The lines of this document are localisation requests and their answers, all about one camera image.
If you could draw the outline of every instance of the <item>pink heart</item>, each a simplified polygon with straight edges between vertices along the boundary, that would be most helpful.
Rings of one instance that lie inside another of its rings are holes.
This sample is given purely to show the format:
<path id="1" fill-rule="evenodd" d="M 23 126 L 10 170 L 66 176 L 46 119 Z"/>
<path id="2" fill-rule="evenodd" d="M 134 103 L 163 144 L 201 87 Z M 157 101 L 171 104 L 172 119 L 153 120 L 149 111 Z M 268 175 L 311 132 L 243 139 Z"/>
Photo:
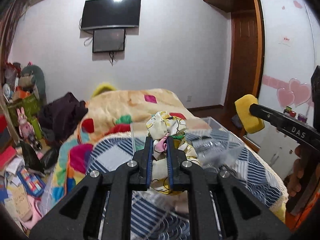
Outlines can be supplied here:
<path id="1" fill-rule="evenodd" d="M 307 83 L 301 85 L 296 78 L 290 79 L 289 90 L 294 93 L 294 105 L 296 107 L 306 103 L 311 97 L 311 86 Z"/>
<path id="2" fill-rule="evenodd" d="M 282 108 L 285 108 L 286 106 L 290 106 L 294 102 L 294 93 L 285 88 L 279 88 L 277 90 L 277 96 L 278 96 L 278 101 L 280 103 L 280 106 Z"/>

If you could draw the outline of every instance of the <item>metal screw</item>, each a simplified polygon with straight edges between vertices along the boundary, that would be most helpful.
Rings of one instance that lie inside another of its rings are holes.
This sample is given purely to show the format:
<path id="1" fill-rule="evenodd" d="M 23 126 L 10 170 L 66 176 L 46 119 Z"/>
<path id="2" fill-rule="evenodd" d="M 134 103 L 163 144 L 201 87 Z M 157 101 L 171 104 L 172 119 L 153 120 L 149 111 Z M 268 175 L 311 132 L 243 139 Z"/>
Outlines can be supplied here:
<path id="1" fill-rule="evenodd" d="M 230 172 L 229 171 L 220 171 L 220 176 L 223 178 L 227 178 L 230 176 Z"/>
<path id="2" fill-rule="evenodd" d="M 137 162 L 136 161 L 128 161 L 127 165 L 132 168 L 132 167 L 137 166 Z"/>
<path id="3" fill-rule="evenodd" d="M 192 165 L 192 162 L 190 162 L 190 161 L 184 161 L 184 162 L 182 162 L 182 166 L 183 166 L 183 167 L 188 168 L 188 167 L 191 167 L 191 165 Z"/>
<path id="4" fill-rule="evenodd" d="M 96 177 L 99 176 L 99 174 L 100 174 L 99 171 L 91 171 L 91 172 L 90 172 L 90 177 L 96 178 Z"/>

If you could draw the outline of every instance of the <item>pink bunny toy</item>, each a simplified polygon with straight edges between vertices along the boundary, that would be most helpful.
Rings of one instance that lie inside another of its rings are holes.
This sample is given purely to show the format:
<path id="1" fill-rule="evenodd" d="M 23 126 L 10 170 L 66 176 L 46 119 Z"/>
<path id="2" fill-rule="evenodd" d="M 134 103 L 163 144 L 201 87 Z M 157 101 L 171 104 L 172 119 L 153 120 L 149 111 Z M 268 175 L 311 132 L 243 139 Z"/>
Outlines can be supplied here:
<path id="1" fill-rule="evenodd" d="M 27 121 L 27 117 L 24 114 L 24 109 L 23 107 L 20 110 L 17 108 L 17 113 L 18 113 L 18 123 L 19 123 L 19 133 L 20 136 L 24 139 L 28 139 L 28 136 L 30 134 L 34 135 L 35 131 L 33 130 L 32 125 Z"/>

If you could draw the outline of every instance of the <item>dark clothing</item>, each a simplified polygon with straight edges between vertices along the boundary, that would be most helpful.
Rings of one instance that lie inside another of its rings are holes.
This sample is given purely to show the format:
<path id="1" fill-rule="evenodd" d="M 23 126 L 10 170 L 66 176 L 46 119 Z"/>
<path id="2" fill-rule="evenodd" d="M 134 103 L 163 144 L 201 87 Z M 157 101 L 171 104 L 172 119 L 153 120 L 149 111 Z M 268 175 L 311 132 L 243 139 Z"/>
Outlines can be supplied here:
<path id="1" fill-rule="evenodd" d="M 55 141 L 65 141 L 88 112 L 84 101 L 68 92 L 64 97 L 43 106 L 38 114 L 41 128 L 52 130 Z"/>

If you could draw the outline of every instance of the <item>brown door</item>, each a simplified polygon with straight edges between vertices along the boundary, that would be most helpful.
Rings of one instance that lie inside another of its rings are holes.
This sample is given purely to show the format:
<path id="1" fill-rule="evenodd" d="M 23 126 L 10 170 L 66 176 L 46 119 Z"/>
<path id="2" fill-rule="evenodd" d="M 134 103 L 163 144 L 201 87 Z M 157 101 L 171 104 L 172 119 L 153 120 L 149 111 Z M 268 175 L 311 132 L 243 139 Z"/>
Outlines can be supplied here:
<path id="1" fill-rule="evenodd" d="M 231 13 L 232 48 L 225 107 L 236 114 L 235 101 L 251 94 L 258 55 L 258 32 L 255 11 Z"/>

